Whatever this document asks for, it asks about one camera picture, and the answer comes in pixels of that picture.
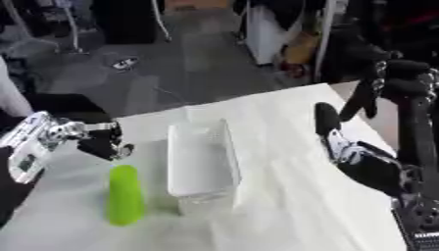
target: white table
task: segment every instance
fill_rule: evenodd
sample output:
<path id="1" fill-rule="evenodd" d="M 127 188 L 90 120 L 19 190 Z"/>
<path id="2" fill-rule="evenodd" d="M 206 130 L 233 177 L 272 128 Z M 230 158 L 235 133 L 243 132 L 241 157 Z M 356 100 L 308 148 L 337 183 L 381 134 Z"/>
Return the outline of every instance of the white table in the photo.
<path id="1" fill-rule="evenodd" d="M 103 217 L 110 164 L 67 146 L 0 231 L 0 250 L 381 251 L 404 250 L 387 196 L 351 181 L 326 159 L 314 134 L 314 104 L 340 108 L 326 84 L 122 118 L 136 153 L 149 215 L 128 227 Z M 232 214 L 207 220 L 166 213 L 168 126 L 227 119 L 242 183 Z M 391 151 L 355 118 L 348 135 Z"/>

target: box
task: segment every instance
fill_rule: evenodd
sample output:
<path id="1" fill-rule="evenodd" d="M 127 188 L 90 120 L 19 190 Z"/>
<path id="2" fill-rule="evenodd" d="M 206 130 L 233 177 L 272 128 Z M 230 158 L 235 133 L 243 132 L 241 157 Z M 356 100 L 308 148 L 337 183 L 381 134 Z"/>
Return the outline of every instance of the box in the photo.
<path id="1" fill-rule="evenodd" d="M 168 193 L 183 215 L 230 211 L 240 180 L 225 120 L 170 126 Z"/>

